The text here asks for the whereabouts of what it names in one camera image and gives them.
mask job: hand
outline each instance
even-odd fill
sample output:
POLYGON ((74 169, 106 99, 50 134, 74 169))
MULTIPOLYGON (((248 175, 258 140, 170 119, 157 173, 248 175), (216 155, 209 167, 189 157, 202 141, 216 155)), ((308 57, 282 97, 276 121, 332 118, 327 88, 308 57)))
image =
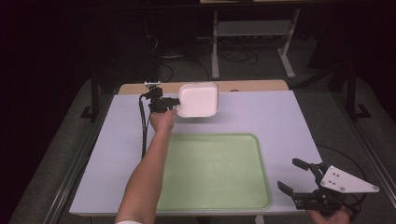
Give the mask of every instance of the hand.
POLYGON ((165 113, 151 113, 150 123, 154 131, 157 133, 159 131, 169 131, 174 127, 174 115, 177 110, 168 110, 165 113))
POLYGON ((329 218, 323 217, 320 212, 313 210, 306 210, 306 213, 316 224, 349 224, 349 213, 343 206, 341 210, 337 211, 329 218))

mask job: white table surface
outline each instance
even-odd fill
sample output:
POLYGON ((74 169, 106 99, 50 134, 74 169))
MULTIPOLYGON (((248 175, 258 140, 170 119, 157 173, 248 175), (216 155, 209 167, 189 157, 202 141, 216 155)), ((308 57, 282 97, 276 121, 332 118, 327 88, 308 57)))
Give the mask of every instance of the white table surface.
MULTIPOLYGON (((70 213, 115 216, 126 183, 141 158, 139 95, 116 95, 79 184, 70 213)), ((165 94, 164 97, 177 97, 165 94)), ((145 107, 147 117, 149 108, 145 107)), ((293 158, 319 163, 321 158, 292 91, 219 93, 219 111, 210 118, 176 117, 174 133, 253 133, 259 139, 272 202, 262 210, 157 211, 158 216, 270 215, 297 212, 277 181, 295 192, 317 188, 314 176, 291 163, 293 158)), ((148 129, 148 143, 153 136, 148 129)))

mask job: sleeve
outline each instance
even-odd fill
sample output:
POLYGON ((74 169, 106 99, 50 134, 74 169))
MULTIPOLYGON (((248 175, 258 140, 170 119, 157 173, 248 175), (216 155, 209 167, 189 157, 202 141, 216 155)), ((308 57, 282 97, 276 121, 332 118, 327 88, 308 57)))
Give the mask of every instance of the sleeve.
POLYGON ((121 222, 117 222, 117 224, 142 224, 142 223, 136 221, 121 221, 121 222))

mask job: green tray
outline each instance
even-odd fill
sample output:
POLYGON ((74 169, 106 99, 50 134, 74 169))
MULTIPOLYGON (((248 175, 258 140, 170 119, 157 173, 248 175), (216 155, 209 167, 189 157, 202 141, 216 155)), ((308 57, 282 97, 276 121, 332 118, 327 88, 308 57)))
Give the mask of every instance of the green tray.
POLYGON ((271 202, 259 143, 250 133, 175 134, 157 209, 251 210, 271 202))

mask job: white plate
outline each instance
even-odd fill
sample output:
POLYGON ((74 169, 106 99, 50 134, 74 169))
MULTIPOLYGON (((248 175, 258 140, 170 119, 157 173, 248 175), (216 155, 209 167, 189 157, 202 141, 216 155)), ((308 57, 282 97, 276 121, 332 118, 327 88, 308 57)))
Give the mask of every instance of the white plate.
POLYGON ((185 84, 178 98, 177 114, 182 118, 211 117, 218 112, 219 87, 214 82, 185 84))

